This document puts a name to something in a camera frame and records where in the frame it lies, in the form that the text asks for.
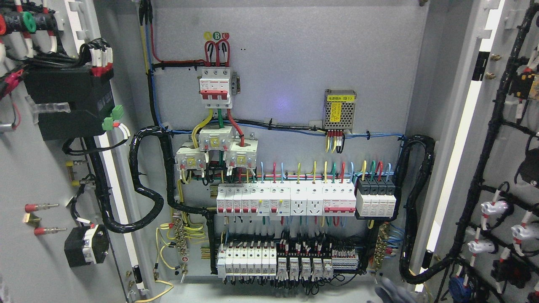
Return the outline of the grey robotic hand second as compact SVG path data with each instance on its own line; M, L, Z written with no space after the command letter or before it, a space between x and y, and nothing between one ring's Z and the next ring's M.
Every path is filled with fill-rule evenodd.
M411 292L385 277L376 284L375 293L383 303L417 303L416 297Z

